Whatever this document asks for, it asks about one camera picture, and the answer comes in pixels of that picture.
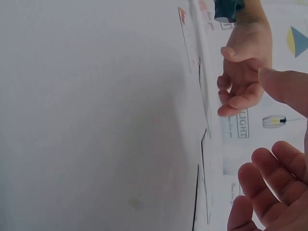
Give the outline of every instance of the dark green object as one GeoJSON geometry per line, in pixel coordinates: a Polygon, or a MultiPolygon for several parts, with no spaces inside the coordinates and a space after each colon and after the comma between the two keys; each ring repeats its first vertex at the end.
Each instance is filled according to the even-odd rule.
{"type": "Polygon", "coordinates": [[[215,20],[235,23],[236,12],[245,7],[243,0],[215,0],[215,20]]]}

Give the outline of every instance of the finger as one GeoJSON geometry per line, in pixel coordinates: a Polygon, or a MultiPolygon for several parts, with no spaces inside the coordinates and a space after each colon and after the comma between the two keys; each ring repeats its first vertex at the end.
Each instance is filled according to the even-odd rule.
{"type": "Polygon", "coordinates": [[[244,164],[239,169],[238,177],[245,195],[252,201],[254,211],[264,226],[274,222],[287,208],[269,190],[256,165],[244,164]]]}
{"type": "Polygon", "coordinates": [[[230,62],[239,63],[248,59],[258,58],[261,51],[252,41],[239,45],[232,45],[221,48],[221,54],[230,62]]]}
{"type": "Polygon", "coordinates": [[[259,69],[259,82],[276,101],[285,103],[303,116],[308,116],[308,74],[266,68],[259,69]]]}
{"type": "Polygon", "coordinates": [[[308,173],[305,156],[292,145],[279,141],[273,145],[272,151],[279,162],[294,176],[308,184],[308,173]]]}
{"type": "Polygon", "coordinates": [[[236,108],[231,107],[228,104],[225,104],[225,105],[222,105],[218,109],[217,113],[221,117],[229,117],[229,116],[235,116],[235,115],[239,114],[241,111],[242,110],[240,110],[240,109],[236,109],[236,108]]]}
{"type": "Polygon", "coordinates": [[[252,160],[279,199],[287,206],[293,204],[308,189],[307,185],[287,171],[269,150],[255,150],[252,160]]]}
{"type": "Polygon", "coordinates": [[[256,231],[257,227],[252,221],[253,207],[251,201],[245,196],[238,196],[229,215],[228,231],[256,231]]]}
{"type": "Polygon", "coordinates": [[[220,102],[223,105],[229,103],[229,100],[233,97],[230,93],[227,92],[227,90],[220,90],[218,92],[218,96],[219,96],[220,102]]]}
{"type": "Polygon", "coordinates": [[[226,74],[219,76],[217,79],[217,86],[220,90],[228,90],[231,87],[230,78],[226,74]]]}
{"type": "Polygon", "coordinates": [[[241,110],[255,106],[261,100],[263,92],[264,91],[259,83],[251,84],[243,95],[230,99],[229,105],[241,110]]]}

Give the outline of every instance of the black line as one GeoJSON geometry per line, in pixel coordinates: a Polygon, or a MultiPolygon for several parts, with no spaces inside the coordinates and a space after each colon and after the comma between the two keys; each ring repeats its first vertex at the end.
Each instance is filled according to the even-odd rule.
{"type": "Polygon", "coordinates": [[[201,88],[201,59],[199,57],[199,85],[200,85],[200,88],[201,88]]]}
{"type": "Polygon", "coordinates": [[[204,135],[203,135],[203,137],[202,137],[202,139],[201,139],[201,155],[202,155],[202,164],[203,164],[203,174],[204,174],[204,177],[205,177],[205,172],[204,172],[203,141],[204,141],[204,139],[205,139],[206,131],[207,131],[207,129],[205,129],[204,135]]]}
{"type": "Polygon", "coordinates": [[[206,135],[207,129],[204,132],[204,135],[202,137],[201,140],[201,155],[202,155],[202,164],[203,164],[203,176],[204,176],[204,191],[205,191],[205,201],[206,201],[206,220],[207,220],[207,224],[209,224],[209,211],[208,211],[208,201],[207,201],[207,190],[206,190],[206,186],[205,186],[205,171],[204,171],[204,148],[203,148],[203,141],[205,139],[205,135],[206,135]]]}
{"type": "Polygon", "coordinates": [[[194,231],[194,223],[195,223],[195,218],[196,218],[197,198],[198,198],[198,183],[199,183],[199,165],[198,165],[198,171],[197,171],[196,196],[195,196],[195,199],[194,199],[194,212],[193,212],[192,231],[194,231]]]}
{"type": "Polygon", "coordinates": [[[180,17],[180,22],[181,22],[181,27],[182,27],[182,33],[183,33],[183,38],[184,38],[184,44],[185,44],[186,53],[187,53],[189,71],[192,73],[191,64],[190,64],[190,62],[189,62],[189,55],[188,55],[188,50],[187,50],[187,45],[186,45],[186,40],[185,40],[185,35],[184,35],[184,29],[183,29],[182,19],[181,19],[180,7],[178,7],[178,11],[179,11],[179,17],[180,17]]]}

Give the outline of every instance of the light bulb illustration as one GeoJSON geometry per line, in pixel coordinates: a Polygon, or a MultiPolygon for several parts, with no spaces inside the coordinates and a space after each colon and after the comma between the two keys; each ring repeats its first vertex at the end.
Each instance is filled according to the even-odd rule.
{"type": "Polygon", "coordinates": [[[270,115],[263,118],[262,123],[264,128],[280,128],[284,126],[287,122],[297,121],[306,118],[297,118],[297,119],[287,119],[282,115],[270,115]]]}

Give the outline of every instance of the fingernail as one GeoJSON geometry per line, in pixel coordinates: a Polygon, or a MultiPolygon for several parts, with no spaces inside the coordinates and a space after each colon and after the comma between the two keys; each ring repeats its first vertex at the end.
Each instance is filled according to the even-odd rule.
{"type": "Polygon", "coordinates": [[[220,99],[222,104],[225,104],[225,103],[227,103],[229,101],[229,98],[228,98],[227,95],[218,94],[218,96],[219,96],[219,99],[220,99]]]}
{"type": "Polygon", "coordinates": [[[242,197],[243,195],[238,195],[237,197],[235,197],[235,199],[233,201],[235,201],[236,199],[242,197]]]}
{"type": "Polygon", "coordinates": [[[225,52],[227,52],[231,56],[236,55],[236,51],[231,47],[223,47],[222,50],[224,50],[225,52]]]}
{"type": "Polygon", "coordinates": [[[259,68],[258,70],[258,76],[266,76],[272,72],[275,72],[276,70],[274,69],[270,69],[270,68],[266,68],[266,67],[262,67],[262,68],[259,68]]]}
{"type": "Polygon", "coordinates": [[[218,79],[218,84],[219,84],[219,85],[226,85],[226,84],[227,84],[227,81],[225,81],[225,80],[219,78],[219,79],[218,79]]]}

